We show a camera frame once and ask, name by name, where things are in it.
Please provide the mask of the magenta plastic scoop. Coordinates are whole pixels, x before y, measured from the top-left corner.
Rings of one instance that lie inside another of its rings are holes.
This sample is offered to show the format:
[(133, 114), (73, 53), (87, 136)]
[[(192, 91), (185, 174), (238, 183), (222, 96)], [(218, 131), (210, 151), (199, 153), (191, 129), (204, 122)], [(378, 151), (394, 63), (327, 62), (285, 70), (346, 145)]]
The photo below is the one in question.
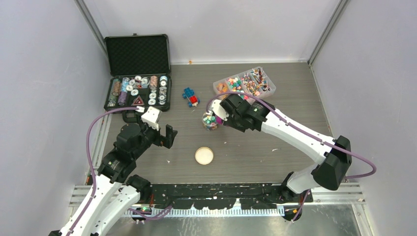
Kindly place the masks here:
[(221, 117), (219, 117), (218, 115), (215, 115), (215, 122), (218, 125), (224, 125), (224, 120)]

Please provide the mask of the clear plastic jar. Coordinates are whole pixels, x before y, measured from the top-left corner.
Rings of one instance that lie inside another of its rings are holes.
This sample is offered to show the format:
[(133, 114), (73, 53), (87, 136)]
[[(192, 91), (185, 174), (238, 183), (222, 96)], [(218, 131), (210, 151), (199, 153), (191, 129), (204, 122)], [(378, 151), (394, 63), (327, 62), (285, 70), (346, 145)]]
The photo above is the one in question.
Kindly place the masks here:
[(202, 123), (204, 128), (207, 131), (213, 131), (218, 128), (218, 122), (216, 121), (216, 116), (212, 111), (205, 112), (202, 116)]

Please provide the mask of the gold jar lid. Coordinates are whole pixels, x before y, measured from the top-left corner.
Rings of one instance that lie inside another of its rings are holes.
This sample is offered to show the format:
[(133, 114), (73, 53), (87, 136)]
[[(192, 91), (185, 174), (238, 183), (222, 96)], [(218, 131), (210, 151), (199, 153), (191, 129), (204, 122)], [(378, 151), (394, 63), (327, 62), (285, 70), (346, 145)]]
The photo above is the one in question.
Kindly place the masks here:
[(208, 165), (214, 159), (214, 153), (209, 147), (200, 147), (195, 152), (195, 160), (200, 165)]

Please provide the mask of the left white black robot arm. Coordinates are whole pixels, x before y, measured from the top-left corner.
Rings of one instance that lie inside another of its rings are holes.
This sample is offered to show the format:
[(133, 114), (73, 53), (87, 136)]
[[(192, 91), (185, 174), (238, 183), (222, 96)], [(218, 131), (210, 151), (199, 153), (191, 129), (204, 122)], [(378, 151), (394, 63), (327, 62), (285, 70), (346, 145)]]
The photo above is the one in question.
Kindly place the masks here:
[(166, 134), (145, 122), (124, 125), (114, 148), (102, 159), (88, 195), (60, 230), (51, 236), (105, 236), (135, 203), (151, 196), (147, 179), (131, 173), (137, 159), (152, 145), (171, 148), (178, 131), (166, 125)]

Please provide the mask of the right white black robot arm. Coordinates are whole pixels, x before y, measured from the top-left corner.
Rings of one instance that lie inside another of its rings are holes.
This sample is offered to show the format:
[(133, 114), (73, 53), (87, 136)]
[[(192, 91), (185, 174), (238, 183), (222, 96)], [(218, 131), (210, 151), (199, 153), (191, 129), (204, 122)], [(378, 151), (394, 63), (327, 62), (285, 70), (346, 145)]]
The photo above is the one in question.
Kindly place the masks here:
[(228, 94), (222, 100), (213, 101), (210, 108), (224, 125), (241, 132), (250, 129), (278, 137), (314, 161), (308, 168), (290, 172), (277, 188), (278, 196), (285, 201), (293, 202), (314, 187), (337, 190), (351, 165), (347, 138), (335, 139), (317, 133), (263, 100), (250, 104), (238, 94)]

